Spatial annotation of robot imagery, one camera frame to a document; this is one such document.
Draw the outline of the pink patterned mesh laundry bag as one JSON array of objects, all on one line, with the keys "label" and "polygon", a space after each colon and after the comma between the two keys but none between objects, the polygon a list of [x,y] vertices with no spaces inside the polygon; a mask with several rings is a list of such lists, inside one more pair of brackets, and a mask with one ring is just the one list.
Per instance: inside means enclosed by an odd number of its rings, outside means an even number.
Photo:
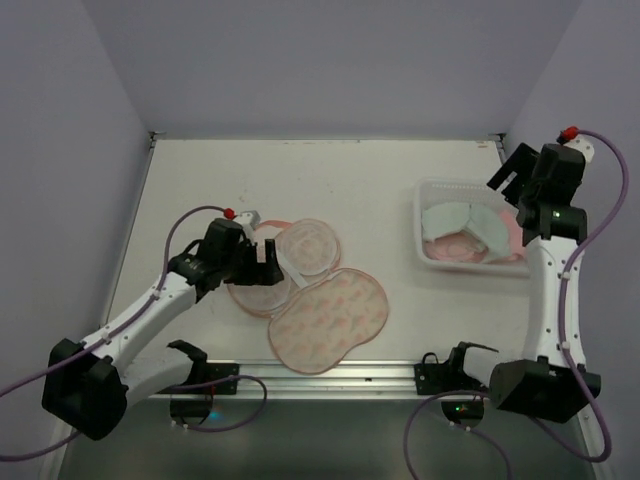
[{"label": "pink patterned mesh laundry bag", "polygon": [[323,374],[382,331],[390,313],[385,290],[369,274],[339,266],[341,244],[327,223],[265,220],[254,237],[275,241],[284,280],[228,291],[242,310],[269,321],[269,345],[285,367]]}]

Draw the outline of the pink bra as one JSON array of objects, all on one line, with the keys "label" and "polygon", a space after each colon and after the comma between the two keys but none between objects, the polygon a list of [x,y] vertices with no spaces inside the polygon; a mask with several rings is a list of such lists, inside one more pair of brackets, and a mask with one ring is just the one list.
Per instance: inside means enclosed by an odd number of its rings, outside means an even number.
[{"label": "pink bra", "polygon": [[425,241],[424,251],[428,258],[440,262],[454,263],[506,263],[524,260],[526,249],[522,246],[522,230],[515,216],[503,210],[499,217],[508,233],[510,254],[500,258],[490,256],[489,248],[465,232],[440,237],[435,241]]}]

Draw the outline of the mint green bra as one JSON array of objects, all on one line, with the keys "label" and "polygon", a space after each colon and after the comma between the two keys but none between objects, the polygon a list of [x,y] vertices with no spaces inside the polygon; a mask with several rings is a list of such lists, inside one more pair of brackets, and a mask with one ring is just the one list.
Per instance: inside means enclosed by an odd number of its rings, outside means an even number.
[{"label": "mint green bra", "polygon": [[510,254],[508,233],[499,215],[483,204],[448,202],[422,211],[421,228],[425,241],[465,232],[489,248],[490,256]]}]

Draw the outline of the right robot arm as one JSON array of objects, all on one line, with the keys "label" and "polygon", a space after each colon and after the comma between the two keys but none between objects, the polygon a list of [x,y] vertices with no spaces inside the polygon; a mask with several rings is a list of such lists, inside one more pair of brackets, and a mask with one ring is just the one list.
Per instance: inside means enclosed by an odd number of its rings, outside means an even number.
[{"label": "right robot arm", "polygon": [[492,347],[461,342],[447,361],[448,385],[488,394],[498,409],[565,423],[598,396],[601,378],[586,369],[578,280],[587,214],[572,200],[594,148],[581,136],[535,151],[520,144],[489,180],[517,210],[530,272],[528,327],[513,360]]}]

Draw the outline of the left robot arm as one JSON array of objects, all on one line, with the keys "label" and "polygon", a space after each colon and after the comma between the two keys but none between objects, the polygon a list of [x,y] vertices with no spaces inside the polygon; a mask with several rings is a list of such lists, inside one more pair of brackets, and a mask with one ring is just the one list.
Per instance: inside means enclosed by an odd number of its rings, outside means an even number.
[{"label": "left robot arm", "polygon": [[255,211],[212,221],[203,238],[167,257],[150,289],[116,319],[79,342],[63,339],[49,354],[41,405],[92,440],[110,434],[126,410],[165,389],[209,391],[216,378],[207,354],[174,340],[143,351],[173,320],[223,284],[272,286],[284,279],[275,242],[258,256]]}]

